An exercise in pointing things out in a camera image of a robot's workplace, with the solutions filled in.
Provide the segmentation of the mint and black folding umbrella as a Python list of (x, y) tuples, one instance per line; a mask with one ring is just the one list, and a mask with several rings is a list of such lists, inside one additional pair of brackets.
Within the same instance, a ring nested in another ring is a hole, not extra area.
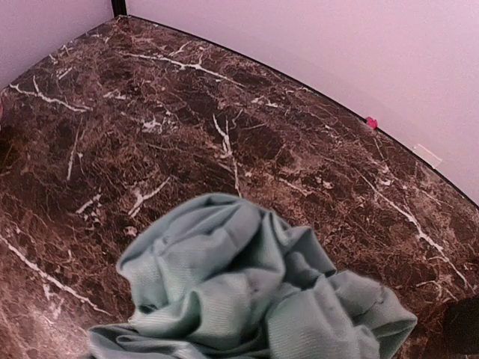
[(338, 271), (309, 227), (204, 194), (123, 252), (134, 314), (88, 332), (89, 358), (391, 358), (416, 325), (392, 290)]

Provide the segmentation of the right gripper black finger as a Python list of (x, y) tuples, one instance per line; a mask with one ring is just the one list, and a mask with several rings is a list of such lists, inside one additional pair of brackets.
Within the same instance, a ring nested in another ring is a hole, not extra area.
[(444, 339), (451, 352), (478, 353), (478, 297), (465, 298), (448, 307), (444, 317)]

